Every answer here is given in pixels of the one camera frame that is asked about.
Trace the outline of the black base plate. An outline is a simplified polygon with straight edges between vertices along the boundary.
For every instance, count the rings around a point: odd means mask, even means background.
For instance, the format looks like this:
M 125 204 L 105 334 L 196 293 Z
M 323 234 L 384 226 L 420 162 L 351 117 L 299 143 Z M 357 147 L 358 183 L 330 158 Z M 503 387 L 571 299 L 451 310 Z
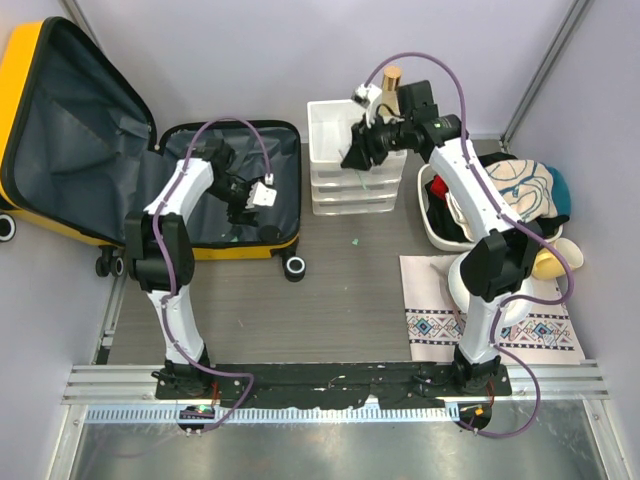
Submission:
M 439 406 L 445 397 L 507 397 L 507 369 L 464 387 L 451 365 L 435 362 L 223 364 L 227 377 L 190 366 L 155 370 L 160 400 L 215 399 L 223 407 L 308 410 L 358 409 L 369 397 L 383 409 Z

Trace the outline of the patterned placemat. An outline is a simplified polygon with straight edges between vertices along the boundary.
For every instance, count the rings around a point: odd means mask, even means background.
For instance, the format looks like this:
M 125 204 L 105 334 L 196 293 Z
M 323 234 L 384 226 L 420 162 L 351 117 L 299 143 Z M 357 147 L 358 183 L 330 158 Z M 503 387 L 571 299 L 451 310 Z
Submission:
M 453 309 L 446 275 L 453 255 L 399 258 L 411 359 L 449 363 L 466 314 Z M 506 326 L 500 346 L 533 365 L 579 365 L 586 360 L 565 305 L 534 304 L 520 323 Z

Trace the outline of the white round plate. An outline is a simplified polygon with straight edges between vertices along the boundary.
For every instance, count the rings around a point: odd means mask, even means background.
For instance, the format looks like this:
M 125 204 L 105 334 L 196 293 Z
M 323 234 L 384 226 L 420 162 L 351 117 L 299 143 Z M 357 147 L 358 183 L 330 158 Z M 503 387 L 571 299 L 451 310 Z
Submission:
M 451 294 L 451 297 L 455 302 L 456 306 L 459 308 L 459 310 L 464 314 L 468 312 L 471 296 L 463 283 L 460 267 L 461 267 L 462 261 L 467 256 L 468 256 L 468 253 L 465 252 L 458 255 L 454 259 L 453 263 L 449 267 L 448 277 L 447 277 L 447 282 L 448 282 L 448 287 L 449 287 L 449 292 Z M 512 327 L 517 323 L 521 322 L 529 315 L 529 313 L 532 310 L 532 307 L 533 307 L 533 303 L 531 301 L 524 300 L 524 299 L 517 299 L 510 302 L 506 306 L 506 312 L 503 315 L 502 326 Z

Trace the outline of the yellow Pikachu suitcase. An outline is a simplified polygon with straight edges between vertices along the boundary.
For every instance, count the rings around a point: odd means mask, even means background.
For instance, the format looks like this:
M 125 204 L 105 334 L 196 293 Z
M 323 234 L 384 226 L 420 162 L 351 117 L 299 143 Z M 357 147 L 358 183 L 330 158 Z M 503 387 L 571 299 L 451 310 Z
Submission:
M 1 208 L 95 245 L 100 277 L 129 273 L 125 218 L 142 211 L 178 161 L 214 139 L 235 151 L 229 172 L 245 180 L 273 173 L 277 197 L 255 226 L 232 225 L 226 204 L 206 194 L 187 223 L 195 262 L 279 256 L 286 279 L 306 272 L 301 225 L 301 139 L 281 120 L 188 123 L 164 133 L 140 95 L 71 21 L 17 26 L 1 60 Z M 275 244 L 259 230 L 277 226 Z

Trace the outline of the white drawer organizer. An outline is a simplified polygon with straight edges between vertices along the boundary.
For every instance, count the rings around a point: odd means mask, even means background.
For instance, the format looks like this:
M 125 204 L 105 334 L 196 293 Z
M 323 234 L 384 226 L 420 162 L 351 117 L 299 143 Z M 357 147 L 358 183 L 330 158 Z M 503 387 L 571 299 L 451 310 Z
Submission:
M 351 100 L 307 103 L 312 211 L 316 216 L 384 213 L 394 209 L 407 159 L 392 152 L 368 171 L 341 162 L 351 143 L 351 126 L 364 109 Z

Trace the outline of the aluminium frame rail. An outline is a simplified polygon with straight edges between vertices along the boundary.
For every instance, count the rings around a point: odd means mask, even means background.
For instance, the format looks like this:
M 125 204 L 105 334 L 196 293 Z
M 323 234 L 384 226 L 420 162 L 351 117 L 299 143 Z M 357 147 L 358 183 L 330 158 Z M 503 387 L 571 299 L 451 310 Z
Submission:
M 377 400 L 385 409 L 433 406 L 448 400 L 606 399 L 594 362 L 579 365 L 502 366 L 475 386 L 458 387 L 448 366 L 430 363 L 227 364 L 230 377 L 178 377 L 160 366 L 76 366 L 62 401 L 72 404 L 215 400 L 229 407 L 250 390 L 246 408 L 322 410 L 360 408 Z

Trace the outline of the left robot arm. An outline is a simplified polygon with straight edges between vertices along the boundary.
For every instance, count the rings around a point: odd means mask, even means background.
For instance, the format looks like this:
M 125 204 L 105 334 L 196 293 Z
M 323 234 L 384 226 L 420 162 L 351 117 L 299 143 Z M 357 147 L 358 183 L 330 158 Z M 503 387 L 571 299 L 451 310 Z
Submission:
M 256 182 L 229 172 L 235 157 L 232 147 L 214 139 L 194 153 L 178 161 L 167 184 L 144 210 L 125 218 L 127 269 L 152 302 L 165 340 L 164 367 L 153 373 L 163 398 L 200 399 L 214 383 L 190 299 L 195 255 L 187 223 L 196 204 L 209 194 L 226 204 L 230 224 L 257 224 L 257 213 L 249 208 Z

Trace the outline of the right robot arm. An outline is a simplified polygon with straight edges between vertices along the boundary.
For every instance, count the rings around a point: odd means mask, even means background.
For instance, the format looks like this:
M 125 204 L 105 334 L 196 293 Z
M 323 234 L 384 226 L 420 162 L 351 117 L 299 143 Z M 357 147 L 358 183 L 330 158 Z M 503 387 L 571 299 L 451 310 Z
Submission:
M 466 323 L 454 350 L 451 380 L 457 391 L 472 395 L 497 376 L 503 328 L 523 321 L 533 307 L 530 276 L 541 229 L 525 223 L 507 204 L 480 164 L 468 138 L 466 114 L 442 116 L 431 85 L 421 81 L 401 87 L 399 112 L 384 120 L 382 91 L 362 84 L 352 95 L 364 113 L 351 127 L 344 168 L 368 171 L 394 151 L 419 154 L 443 178 L 467 221 L 473 248 L 451 265 L 449 288 L 461 284 Z

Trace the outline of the gold capped lotion bottle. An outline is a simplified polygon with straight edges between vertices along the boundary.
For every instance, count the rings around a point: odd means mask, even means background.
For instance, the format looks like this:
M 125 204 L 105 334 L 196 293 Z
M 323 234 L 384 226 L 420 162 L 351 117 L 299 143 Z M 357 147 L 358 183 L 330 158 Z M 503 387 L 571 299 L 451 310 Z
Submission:
M 389 65 L 384 68 L 379 114 L 385 121 L 399 114 L 397 91 L 400 86 L 402 73 L 402 69 L 396 65 Z

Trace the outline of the red garment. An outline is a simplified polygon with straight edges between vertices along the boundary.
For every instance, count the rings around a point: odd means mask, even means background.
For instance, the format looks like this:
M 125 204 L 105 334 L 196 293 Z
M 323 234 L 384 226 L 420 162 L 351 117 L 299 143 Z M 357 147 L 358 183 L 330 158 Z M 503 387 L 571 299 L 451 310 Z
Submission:
M 449 187 L 441 176 L 436 175 L 431 183 L 430 191 L 434 196 L 445 200 L 446 194 L 449 192 Z

